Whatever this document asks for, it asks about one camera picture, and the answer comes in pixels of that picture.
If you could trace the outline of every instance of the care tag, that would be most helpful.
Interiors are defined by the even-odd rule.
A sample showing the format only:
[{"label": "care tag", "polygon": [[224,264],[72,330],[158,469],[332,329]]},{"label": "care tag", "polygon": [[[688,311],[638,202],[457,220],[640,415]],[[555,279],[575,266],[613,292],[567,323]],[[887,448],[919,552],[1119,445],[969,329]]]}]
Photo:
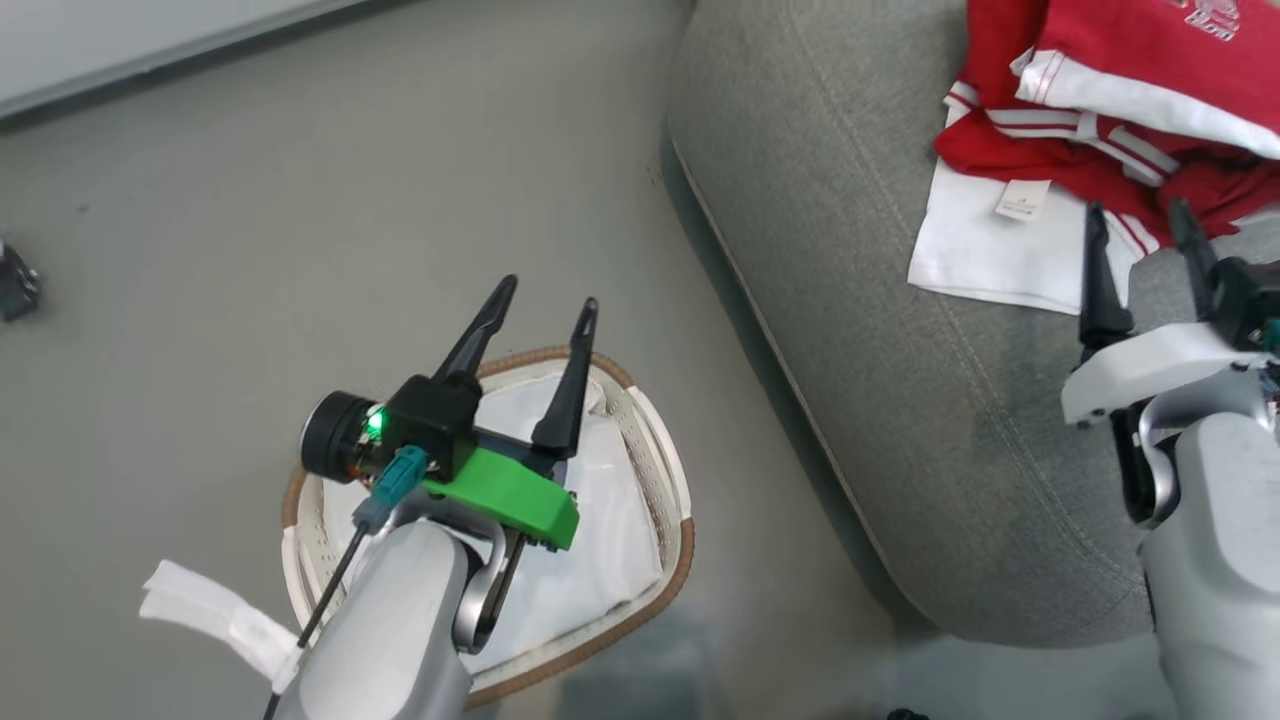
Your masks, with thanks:
[{"label": "care tag", "polygon": [[996,214],[1029,223],[1039,217],[1051,181],[1009,181]]}]

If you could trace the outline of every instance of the pile of clothes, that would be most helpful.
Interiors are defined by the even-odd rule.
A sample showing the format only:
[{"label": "pile of clothes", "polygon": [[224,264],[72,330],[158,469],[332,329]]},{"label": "pile of clothes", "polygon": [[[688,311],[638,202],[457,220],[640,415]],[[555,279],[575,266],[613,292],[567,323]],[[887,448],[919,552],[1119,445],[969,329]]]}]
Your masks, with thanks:
[{"label": "pile of clothes", "polygon": [[969,0],[968,23],[913,284],[1078,313],[1088,201],[1123,297],[1174,197],[1210,237],[1280,215],[1280,1]]}]

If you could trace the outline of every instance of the basket rim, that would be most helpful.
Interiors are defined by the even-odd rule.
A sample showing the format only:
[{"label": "basket rim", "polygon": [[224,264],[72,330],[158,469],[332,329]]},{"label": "basket rim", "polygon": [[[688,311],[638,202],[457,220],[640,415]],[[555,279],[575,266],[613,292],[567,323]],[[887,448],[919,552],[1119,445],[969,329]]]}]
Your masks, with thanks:
[{"label": "basket rim", "polygon": [[[567,360],[568,355],[570,348],[563,345],[518,352],[516,355],[511,355],[509,357],[485,363],[476,372],[476,377],[483,379],[489,375],[504,373],[516,368],[535,365],[547,360]],[[627,374],[627,372],[623,370],[617,363],[604,355],[593,352],[591,365],[608,374],[623,389],[631,389],[635,387],[635,382],[631,379],[631,375]],[[298,502],[302,497],[302,488],[306,479],[307,473],[302,469],[302,464],[294,461],[293,468],[289,471],[289,484],[284,489],[284,502],[280,507],[280,524],[284,530],[289,530],[298,524]],[[621,623],[609,628],[604,633],[600,633],[563,655],[525,670],[524,673],[500,683],[494,683],[493,685],[479,691],[472,691],[467,698],[467,708],[494,702],[507,697],[508,694],[520,692],[548,678],[558,675],[645,625],[657,618],[659,612],[666,610],[673,600],[676,600],[676,596],[680,594],[681,588],[685,585],[685,580],[689,578],[689,570],[692,568],[692,564],[694,519],[686,516],[680,521],[680,556],[676,560],[676,569],[672,571],[667,584],[662,588],[662,592],[658,593],[648,605],[627,615]]]}]

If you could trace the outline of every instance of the gray floor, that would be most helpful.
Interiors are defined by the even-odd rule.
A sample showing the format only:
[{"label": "gray floor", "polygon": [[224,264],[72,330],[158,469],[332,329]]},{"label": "gray floor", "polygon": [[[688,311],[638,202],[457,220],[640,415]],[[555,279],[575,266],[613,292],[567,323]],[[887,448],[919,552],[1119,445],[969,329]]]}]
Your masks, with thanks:
[{"label": "gray floor", "polygon": [[228,651],[136,620],[142,580],[170,557],[289,618],[278,507],[311,405],[434,366],[507,272],[494,356],[600,299],[698,552],[658,620],[476,717],[1171,716],[1149,638],[972,646],[884,584],[672,173],[690,12],[384,3],[8,123],[0,222],[47,306],[0,328],[6,716],[260,716]]}]

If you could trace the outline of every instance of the gray sofa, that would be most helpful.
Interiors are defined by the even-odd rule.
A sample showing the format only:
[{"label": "gray sofa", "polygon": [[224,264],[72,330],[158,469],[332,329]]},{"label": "gray sofa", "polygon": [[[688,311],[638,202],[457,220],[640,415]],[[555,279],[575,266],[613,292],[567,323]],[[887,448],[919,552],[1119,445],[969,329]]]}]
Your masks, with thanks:
[{"label": "gray sofa", "polygon": [[[975,641],[1148,632],[1107,433],[1061,423],[1074,318],[906,284],[964,51],[963,0],[703,0],[671,135],[906,597]],[[1280,256],[1277,228],[1251,229],[1220,252]],[[1174,254],[1132,296],[1142,327],[1190,315]]]}]

